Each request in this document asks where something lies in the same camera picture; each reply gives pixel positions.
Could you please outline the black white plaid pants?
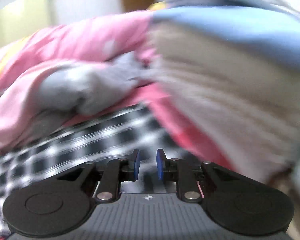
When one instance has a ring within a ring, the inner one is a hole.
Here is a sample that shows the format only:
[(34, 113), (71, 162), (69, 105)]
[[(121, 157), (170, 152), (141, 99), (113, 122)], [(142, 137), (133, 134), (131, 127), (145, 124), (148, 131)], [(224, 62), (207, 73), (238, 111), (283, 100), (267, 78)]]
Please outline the black white plaid pants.
[(168, 193), (175, 187), (157, 176), (156, 151), (162, 148), (170, 158), (185, 158), (179, 147), (142, 104), (61, 129), (51, 136), (20, 149), (0, 154), (0, 237), (10, 231), (2, 215), (2, 205), (14, 190), (49, 178), (81, 163), (125, 157), (138, 149), (141, 155), (139, 178), (125, 182), (126, 193)]

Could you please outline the pink floral bed blanket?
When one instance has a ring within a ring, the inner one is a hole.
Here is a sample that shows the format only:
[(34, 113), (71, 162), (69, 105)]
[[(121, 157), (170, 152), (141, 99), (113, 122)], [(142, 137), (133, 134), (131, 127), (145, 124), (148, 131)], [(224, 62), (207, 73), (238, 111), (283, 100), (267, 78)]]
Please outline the pink floral bed blanket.
[(171, 95), (157, 83), (136, 88), (120, 102), (93, 116), (76, 115), (64, 126), (72, 126), (124, 107), (145, 103), (158, 123), (166, 129), (173, 141), (200, 160), (209, 160), (235, 171), (232, 163), (217, 144), (202, 132), (189, 118), (173, 105)]

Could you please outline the pink blue patterned duvet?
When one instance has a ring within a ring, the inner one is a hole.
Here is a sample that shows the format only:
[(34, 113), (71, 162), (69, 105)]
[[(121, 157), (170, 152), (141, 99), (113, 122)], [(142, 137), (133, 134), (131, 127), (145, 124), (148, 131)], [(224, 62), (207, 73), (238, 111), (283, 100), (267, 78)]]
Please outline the pink blue patterned duvet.
[(91, 116), (149, 83), (154, 13), (44, 28), (0, 48), (0, 153)]

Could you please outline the beige blue folded bedding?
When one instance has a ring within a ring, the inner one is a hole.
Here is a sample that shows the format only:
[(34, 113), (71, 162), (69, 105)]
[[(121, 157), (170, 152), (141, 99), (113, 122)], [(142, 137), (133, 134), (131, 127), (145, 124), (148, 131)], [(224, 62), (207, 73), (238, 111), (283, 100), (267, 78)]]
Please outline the beige blue folded bedding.
[(155, 79), (236, 170), (300, 192), (300, 0), (157, 0)]

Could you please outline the pale yellow wardrobe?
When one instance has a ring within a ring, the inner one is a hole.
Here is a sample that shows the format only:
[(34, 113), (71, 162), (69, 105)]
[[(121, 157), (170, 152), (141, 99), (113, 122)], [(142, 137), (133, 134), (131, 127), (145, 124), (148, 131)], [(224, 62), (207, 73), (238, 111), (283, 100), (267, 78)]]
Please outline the pale yellow wardrobe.
[(50, 0), (15, 0), (0, 9), (0, 48), (54, 22)]

